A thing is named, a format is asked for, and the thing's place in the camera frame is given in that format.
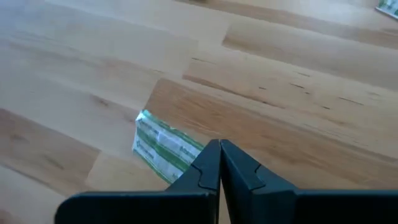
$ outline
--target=small green object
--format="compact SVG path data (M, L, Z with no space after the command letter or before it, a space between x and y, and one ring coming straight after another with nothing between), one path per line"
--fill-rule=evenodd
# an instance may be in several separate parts
M398 19L398 0L381 0L376 9Z
M170 184L189 168L203 148L147 110L141 111L136 119L132 150Z

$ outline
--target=green and white package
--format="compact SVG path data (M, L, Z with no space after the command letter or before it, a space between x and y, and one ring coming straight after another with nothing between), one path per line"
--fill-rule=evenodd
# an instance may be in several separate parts
M172 184L177 180L202 149L202 144L157 119L149 111L139 113L132 150L166 182Z
M376 9L398 19L398 0L381 0Z

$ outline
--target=wooden floor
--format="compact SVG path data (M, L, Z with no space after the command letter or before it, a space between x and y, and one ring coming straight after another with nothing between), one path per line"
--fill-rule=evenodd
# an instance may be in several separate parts
M165 189L131 151L143 108L299 187L398 188L398 21L377 2L0 0L0 223Z

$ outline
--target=black plastic object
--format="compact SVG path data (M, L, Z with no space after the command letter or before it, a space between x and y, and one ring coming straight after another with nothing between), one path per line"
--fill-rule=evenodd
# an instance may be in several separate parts
M302 190L228 140L212 140L163 192L92 192L58 208L55 223L217 223L223 181L240 223L398 223L396 190Z

